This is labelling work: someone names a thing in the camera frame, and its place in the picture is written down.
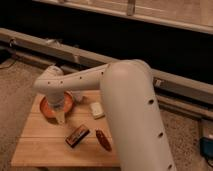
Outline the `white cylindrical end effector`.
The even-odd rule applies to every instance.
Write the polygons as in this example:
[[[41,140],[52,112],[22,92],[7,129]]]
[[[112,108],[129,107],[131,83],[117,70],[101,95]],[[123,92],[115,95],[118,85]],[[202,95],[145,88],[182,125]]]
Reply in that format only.
[[[49,93],[45,95],[47,99],[48,106],[53,111],[58,111],[55,113],[55,118],[59,124],[65,123],[65,113],[62,112],[64,108],[65,96],[63,92]]]

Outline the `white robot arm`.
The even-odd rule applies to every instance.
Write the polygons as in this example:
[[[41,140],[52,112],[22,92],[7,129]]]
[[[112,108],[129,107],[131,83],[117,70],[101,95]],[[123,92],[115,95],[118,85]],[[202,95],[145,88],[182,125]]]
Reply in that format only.
[[[49,105],[63,104],[64,92],[100,91],[121,171],[177,171],[153,87],[142,60],[119,60],[65,75],[48,67],[34,82]]]

